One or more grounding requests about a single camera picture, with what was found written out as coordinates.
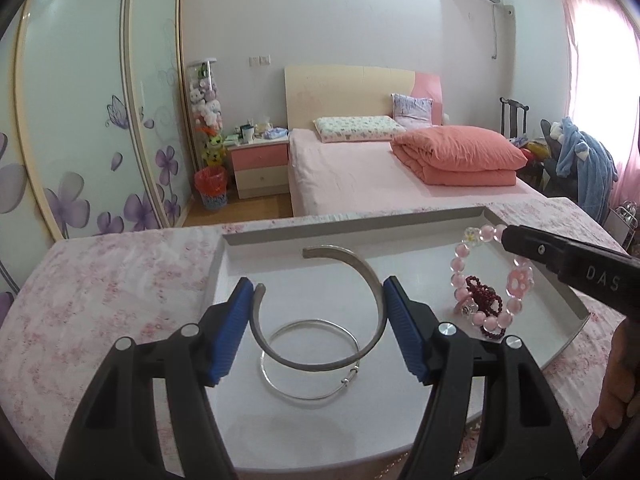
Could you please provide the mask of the right hand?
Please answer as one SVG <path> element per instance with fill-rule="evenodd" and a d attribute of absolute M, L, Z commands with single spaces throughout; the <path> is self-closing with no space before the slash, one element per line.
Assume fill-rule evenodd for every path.
<path fill-rule="evenodd" d="M 625 318 L 611 341 L 599 404 L 592 415 L 592 430 L 602 438 L 620 428 L 626 417 L 639 413 L 639 324 Z"/>

